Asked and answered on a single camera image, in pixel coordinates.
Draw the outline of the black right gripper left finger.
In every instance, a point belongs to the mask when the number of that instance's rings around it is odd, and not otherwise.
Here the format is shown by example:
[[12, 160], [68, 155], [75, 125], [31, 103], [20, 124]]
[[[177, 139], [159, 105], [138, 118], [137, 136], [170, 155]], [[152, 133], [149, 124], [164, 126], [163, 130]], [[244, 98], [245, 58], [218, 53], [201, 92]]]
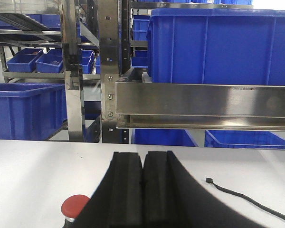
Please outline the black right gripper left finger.
[[141, 228], [142, 163], [134, 152], [114, 152], [101, 183], [73, 223], [74, 228]]

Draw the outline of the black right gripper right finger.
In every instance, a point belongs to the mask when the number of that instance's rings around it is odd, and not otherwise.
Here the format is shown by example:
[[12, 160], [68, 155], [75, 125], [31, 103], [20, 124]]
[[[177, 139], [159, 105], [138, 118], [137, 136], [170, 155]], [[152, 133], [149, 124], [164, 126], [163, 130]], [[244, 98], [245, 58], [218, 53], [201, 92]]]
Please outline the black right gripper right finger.
[[172, 151], [150, 151], [143, 165], [146, 228], [259, 228], [204, 189]]

